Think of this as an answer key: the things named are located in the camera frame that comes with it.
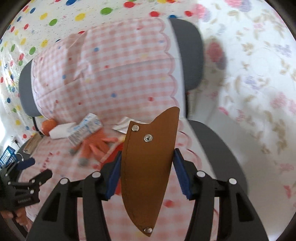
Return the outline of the left hand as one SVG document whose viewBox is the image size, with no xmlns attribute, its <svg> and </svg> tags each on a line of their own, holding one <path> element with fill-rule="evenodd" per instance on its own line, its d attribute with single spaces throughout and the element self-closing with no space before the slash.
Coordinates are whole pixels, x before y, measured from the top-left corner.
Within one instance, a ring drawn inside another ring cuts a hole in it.
<svg viewBox="0 0 296 241">
<path fill-rule="evenodd" d="M 21 226 L 26 226 L 28 224 L 27 213 L 24 207 L 14 211 L 16 217 L 16 222 Z M 10 211 L 1 211 L 1 215 L 5 219 L 12 219 L 14 218 L 14 214 Z"/>
</svg>

